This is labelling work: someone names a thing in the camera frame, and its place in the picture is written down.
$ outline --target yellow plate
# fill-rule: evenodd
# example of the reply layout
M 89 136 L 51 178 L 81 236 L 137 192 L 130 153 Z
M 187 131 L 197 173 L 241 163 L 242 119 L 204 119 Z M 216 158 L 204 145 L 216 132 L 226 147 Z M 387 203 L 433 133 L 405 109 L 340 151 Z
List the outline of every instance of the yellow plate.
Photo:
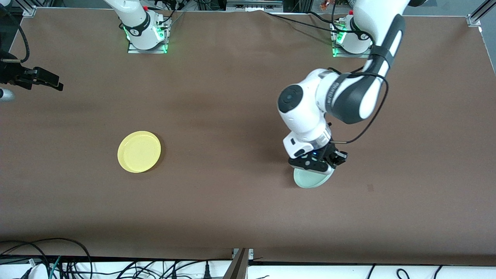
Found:
M 128 172 L 144 172 L 157 163 L 160 151 L 160 141 L 154 134 L 138 131 L 125 137 L 121 142 L 117 151 L 117 160 Z

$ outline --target table surface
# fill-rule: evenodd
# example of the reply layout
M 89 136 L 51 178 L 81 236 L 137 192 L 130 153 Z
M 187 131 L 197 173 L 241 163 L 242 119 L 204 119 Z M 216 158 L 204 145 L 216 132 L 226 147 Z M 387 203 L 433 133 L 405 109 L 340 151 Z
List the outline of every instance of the table surface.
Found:
M 379 117 L 306 190 L 282 145 L 280 90 L 364 62 L 333 58 L 326 31 L 261 11 L 188 12 L 169 53 L 129 55 L 112 10 L 39 9 L 22 22 L 25 65 L 65 87 L 11 87 L 16 101 L 0 106 L 0 238 L 71 237 L 95 256 L 225 258 L 243 246 L 264 260 L 496 263 L 496 78 L 484 43 L 463 17 L 406 22 Z M 13 52 L 23 56 L 19 38 Z M 337 140 L 365 125 L 330 120 Z M 132 174 L 117 149 L 140 130 L 165 156 Z

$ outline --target white floor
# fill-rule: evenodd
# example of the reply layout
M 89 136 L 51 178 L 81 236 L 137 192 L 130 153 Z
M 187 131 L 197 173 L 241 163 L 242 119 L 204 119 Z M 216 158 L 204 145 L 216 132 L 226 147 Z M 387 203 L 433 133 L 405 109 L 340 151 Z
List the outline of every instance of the white floor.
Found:
M 140 262 L 138 266 L 144 267 L 149 262 Z M 149 269 L 162 274 L 174 262 L 156 262 Z M 180 262 L 180 267 L 188 262 Z M 111 273 L 124 269 L 130 262 L 94 263 L 94 272 Z M 212 277 L 222 277 L 226 272 L 230 261 L 210 262 L 210 274 Z M 0 279 L 20 278 L 30 268 L 29 264 L 0 265 Z M 269 276 L 267 279 L 365 279 L 371 266 L 251 266 L 248 268 L 248 279 L 259 279 Z M 376 266 L 371 279 L 398 279 L 396 270 L 403 268 L 411 279 L 432 279 L 437 266 Z M 88 264 L 78 264 L 78 271 L 89 271 Z M 123 276 L 132 276 L 135 269 L 132 268 Z M 177 271 L 177 275 L 187 275 L 192 279 L 202 279 L 205 272 L 205 263 L 197 263 Z M 89 279 L 88 274 L 82 274 L 80 279 Z M 115 279 L 117 275 L 93 275 L 93 279 Z M 140 274 L 143 279 L 153 279 L 146 274 Z M 37 266 L 31 272 L 29 279 L 47 279 L 47 271 L 42 266 Z M 496 278 L 496 267 L 467 267 L 467 266 L 443 266 L 437 275 L 437 279 L 494 279 Z

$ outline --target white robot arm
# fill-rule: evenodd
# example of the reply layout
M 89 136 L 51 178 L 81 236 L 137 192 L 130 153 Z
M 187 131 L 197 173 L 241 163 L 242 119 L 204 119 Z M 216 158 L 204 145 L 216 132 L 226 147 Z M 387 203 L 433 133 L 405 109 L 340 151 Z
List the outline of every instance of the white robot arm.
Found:
M 372 114 L 383 82 L 377 75 L 385 77 L 394 63 L 405 30 L 402 14 L 408 4 L 409 0 L 355 2 L 353 24 L 371 34 L 374 41 L 363 68 L 363 74 L 371 75 L 316 69 L 282 91 L 278 110 L 291 130 L 283 144 L 293 167 L 330 174 L 346 161 L 347 154 L 332 144 L 324 115 L 353 124 Z
M 164 16 L 145 10 L 139 0 L 104 0 L 121 19 L 131 43 L 138 49 L 148 50 L 165 39 L 160 29 Z

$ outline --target blue cable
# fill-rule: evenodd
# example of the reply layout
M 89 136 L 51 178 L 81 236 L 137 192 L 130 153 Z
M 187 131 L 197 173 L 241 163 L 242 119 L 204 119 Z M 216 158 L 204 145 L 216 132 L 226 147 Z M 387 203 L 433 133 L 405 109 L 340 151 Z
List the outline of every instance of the blue cable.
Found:
M 59 256 L 57 258 L 57 260 L 55 261 L 55 264 L 54 264 L 54 267 L 52 268 L 52 270 L 50 271 L 50 276 L 48 276 L 48 279 L 52 279 L 52 277 L 54 276 L 54 271 L 55 271 L 55 267 L 57 267 L 57 264 L 59 263 L 59 261 L 61 260 L 61 257 L 62 256 Z

